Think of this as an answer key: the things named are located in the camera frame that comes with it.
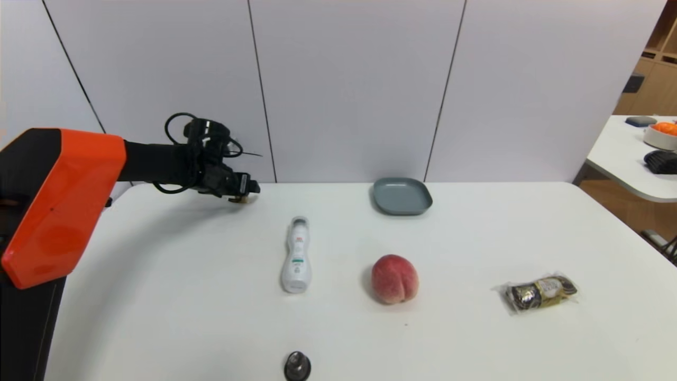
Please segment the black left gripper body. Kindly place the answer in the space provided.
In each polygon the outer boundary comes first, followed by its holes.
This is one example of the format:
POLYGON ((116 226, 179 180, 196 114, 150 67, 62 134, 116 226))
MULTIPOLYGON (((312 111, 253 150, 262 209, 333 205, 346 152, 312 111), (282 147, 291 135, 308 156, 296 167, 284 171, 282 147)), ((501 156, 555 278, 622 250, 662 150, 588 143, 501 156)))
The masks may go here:
POLYGON ((204 173, 204 192, 230 201, 243 201, 249 195, 250 176, 233 171, 226 164, 207 164, 204 173))

